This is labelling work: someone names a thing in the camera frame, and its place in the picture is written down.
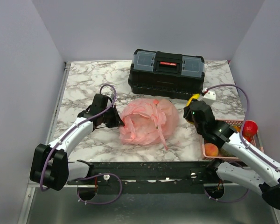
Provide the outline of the pink plastic bag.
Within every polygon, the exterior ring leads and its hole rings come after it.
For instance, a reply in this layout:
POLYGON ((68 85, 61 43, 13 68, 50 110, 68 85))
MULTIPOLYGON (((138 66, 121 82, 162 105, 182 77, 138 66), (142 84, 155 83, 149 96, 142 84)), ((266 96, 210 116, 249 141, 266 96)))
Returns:
POLYGON ((166 140, 174 134, 179 124, 178 110, 163 98, 132 100, 123 109, 120 118, 124 123, 119 128, 122 143, 140 146, 162 143, 166 150, 166 140))

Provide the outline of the black mounting rail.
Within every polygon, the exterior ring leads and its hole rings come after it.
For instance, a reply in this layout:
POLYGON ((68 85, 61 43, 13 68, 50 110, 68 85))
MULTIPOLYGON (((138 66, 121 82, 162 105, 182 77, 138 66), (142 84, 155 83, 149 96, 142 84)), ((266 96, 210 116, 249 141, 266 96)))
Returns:
POLYGON ((68 186, 98 188, 99 194, 204 193, 204 187, 218 185, 217 174, 207 161, 187 162, 94 162, 91 175, 110 175, 109 180, 73 180, 68 186))

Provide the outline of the green yellow patterned fake fruit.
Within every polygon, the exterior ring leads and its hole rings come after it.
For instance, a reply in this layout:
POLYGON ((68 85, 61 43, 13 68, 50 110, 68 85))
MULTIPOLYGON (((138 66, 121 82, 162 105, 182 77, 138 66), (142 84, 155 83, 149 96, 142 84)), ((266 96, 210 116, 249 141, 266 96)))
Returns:
POLYGON ((220 154, 222 156, 225 156, 225 157, 235 157, 232 153, 230 153, 230 152, 228 152, 228 151, 226 151, 226 150, 224 150, 222 148, 219 151, 220 151, 220 154))

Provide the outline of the red fake apple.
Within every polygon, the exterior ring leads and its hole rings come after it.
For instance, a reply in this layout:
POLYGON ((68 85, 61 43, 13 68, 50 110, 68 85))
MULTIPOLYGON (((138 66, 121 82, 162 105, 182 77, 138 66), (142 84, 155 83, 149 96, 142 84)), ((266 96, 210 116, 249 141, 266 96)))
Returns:
POLYGON ((258 125, 252 121, 252 120, 247 120, 244 125, 243 125, 243 130, 242 130, 242 134, 244 136, 248 136, 248 137, 253 137, 254 135, 256 135, 258 132, 258 125))

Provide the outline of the orange fake peach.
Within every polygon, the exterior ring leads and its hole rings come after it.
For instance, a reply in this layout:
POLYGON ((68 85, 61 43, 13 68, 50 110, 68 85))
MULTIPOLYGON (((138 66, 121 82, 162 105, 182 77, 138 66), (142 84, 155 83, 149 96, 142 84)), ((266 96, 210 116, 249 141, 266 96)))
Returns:
POLYGON ((216 145, 212 143, 206 143, 204 145, 205 155, 210 157, 217 157, 219 154, 219 149, 216 145))

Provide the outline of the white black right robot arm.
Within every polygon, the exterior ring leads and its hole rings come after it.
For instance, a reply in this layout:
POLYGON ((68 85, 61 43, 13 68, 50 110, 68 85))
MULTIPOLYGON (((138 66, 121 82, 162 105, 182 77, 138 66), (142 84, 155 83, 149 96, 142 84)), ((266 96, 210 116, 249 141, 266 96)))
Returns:
POLYGON ((249 170, 245 170, 214 159, 205 171, 209 182, 215 183, 221 179, 237 183, 260 194, 267 204, 280 210, 279 162, 249 143, 234 127, 216 120, 211 107, 204 101, 189 101, 183 117, 195 126, 205 141, 228 151, 249 166, 249 170))

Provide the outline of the black toolbox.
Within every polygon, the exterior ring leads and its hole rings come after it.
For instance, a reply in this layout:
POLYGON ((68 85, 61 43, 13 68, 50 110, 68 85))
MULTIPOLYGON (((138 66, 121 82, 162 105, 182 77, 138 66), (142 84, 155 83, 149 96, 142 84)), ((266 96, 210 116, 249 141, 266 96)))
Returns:
POLYGON ((205 63, 201 56, 137 49, 128 84, 134 94, 188 100, 202 92, 204 78, 205 63))

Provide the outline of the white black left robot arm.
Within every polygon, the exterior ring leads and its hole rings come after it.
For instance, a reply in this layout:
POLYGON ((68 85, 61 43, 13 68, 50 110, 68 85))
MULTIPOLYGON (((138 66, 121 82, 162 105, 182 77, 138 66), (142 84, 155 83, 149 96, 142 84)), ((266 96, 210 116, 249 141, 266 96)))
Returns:
POLYGON ((74 123, 60 137, 47 145, 39 144, 34 151, 30 180, 38 183, 42 191, 59 191, 72 180, 90 184, 94 180, 93 165, 83 160, 70 162, 68 158, 76 146, 101 124, 107 128, 124 125, 115 100, 96 94, 92 104, 78 114, 74 123))

